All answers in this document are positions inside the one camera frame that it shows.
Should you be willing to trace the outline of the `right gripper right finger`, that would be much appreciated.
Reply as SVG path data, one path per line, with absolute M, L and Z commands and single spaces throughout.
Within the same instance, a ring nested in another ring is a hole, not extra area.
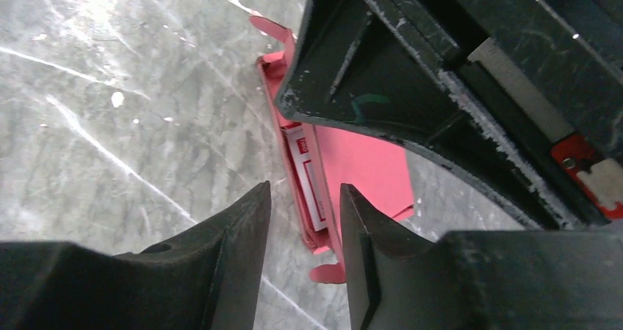
M 353 329 L 620 329 L 622 236 L 453 231 L 431 242 L 341 187 Z

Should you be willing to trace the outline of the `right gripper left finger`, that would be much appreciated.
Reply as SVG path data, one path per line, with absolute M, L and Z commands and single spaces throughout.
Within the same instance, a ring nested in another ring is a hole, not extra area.
M 271 216 L 262 182 L 144 251 L 1 244 L 3 329 L 252 329 Z

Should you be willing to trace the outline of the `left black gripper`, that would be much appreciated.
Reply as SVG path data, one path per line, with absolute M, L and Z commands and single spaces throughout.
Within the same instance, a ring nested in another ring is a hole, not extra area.
M 507 86 L 551 157 L 609 220 L 622 217 L 622 0 L 417 0 L 487 34 L 474 60 Z

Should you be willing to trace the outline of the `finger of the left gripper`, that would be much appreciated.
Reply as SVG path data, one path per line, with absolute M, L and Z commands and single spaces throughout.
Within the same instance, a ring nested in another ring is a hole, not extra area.
M 307 0 L 276 105 L 429 159 L 531 229 L 581 229 L 546 140 L 467 57 L 486 33 L 454 0 Z

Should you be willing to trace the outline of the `small red white box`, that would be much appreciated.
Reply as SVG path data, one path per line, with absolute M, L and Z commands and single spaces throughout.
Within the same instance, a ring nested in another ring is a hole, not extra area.
M 315 173 L 311 154 L 306 142 L 306 134 L 301 123 L 293 123 L 281 128 L 284 135 L 287 155 L 292 163 L 295 182 L 303 199 L 304 215 L 311 224 L 313 232 L 327 228 L 325 210 L 317 197 Z

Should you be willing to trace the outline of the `red paper box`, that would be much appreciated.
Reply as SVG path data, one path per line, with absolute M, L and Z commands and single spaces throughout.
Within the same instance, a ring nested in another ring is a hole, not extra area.
M 355 185 L 374 207 L 396 221 L 411 217 L 414 214 L 414 195 L 406 152 L 399 146 L 373 137 L 301 123 L 313 162 L 317 197 L 324 207 L 327 223 L 326 229 L 313 232 L 304 215 L 303 199 L 295 182 L 281 131 L 282 127 L 300 122 L 287 120 L 275 104 L 293 61 L 295 36 L 291 29 L 260 15 L 252 15 L 249 21 L 260 32 L 284 45 L 282 51 L 260 56 L 256 60 L 256 68 L 262 79 L 287 181 L 295 202 L 301 239 L 313 254 L 332 251 L 337 258 L 333 264 L 312 268 L 309 278 L 322 284 L 342 284 L 346 276 L 340 228 L 340 186 L 343 183 Z

